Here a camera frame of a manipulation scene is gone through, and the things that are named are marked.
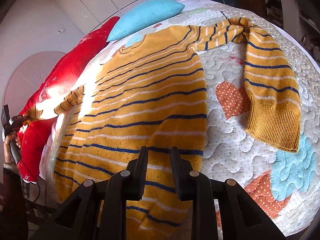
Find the person's left hand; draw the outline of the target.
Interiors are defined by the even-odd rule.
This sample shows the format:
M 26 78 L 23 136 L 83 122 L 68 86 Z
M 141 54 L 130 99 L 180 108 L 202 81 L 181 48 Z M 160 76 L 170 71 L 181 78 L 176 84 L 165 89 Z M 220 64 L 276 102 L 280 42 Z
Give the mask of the person's left hand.
M 14 158 L 11 153 L 11 148 L 10 148 L 11 142 L 14 142 L 16 146 L 21 148 L 20 139 L 15 132 L 5 137 L 5 140 L 3 142 L 3 150 L 4 150 L 4 162 L 6 164 L 15 164 Z

